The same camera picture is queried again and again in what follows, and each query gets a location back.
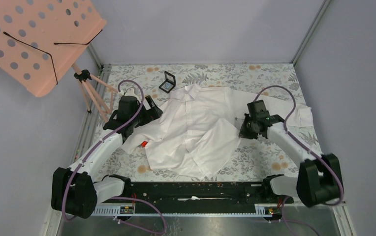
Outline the white shirt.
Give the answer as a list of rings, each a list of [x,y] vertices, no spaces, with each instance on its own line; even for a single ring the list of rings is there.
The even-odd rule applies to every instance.
[[[132,153],[143,142],[152,170],[202,179],[214,176],[240,143],[236,119],[243,119],[255,93],[198,84],[173,90],[162,116],[137,127],[122,145]]]

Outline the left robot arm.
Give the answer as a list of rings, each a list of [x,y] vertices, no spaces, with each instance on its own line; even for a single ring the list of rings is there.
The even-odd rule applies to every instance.
[[[162,115],[151,96],[144,97],[149,109],[135,95],[124,95],[118,108],[104,124],[100,138],[68,168],[59,167],[53,173],[51,207],[83,219],[92,215],[95,207],[113,197],[120,202],[132,196],[131,180],[112,174],[100,181],[94,177],[113,152],[133,134]]]

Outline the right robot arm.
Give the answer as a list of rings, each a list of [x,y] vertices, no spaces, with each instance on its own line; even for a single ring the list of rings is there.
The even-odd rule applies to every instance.
[[[297,177],[268,176],[261,195],[275,202],[280,196],[299,198],[307,207],[318,204],[336,206],[344,199],[344,186],[338,157],[311,150],[290,132],[278,115],[254,117],[246,114],[239,136],[245,139],[263,137],[275,143],[299,168]]]

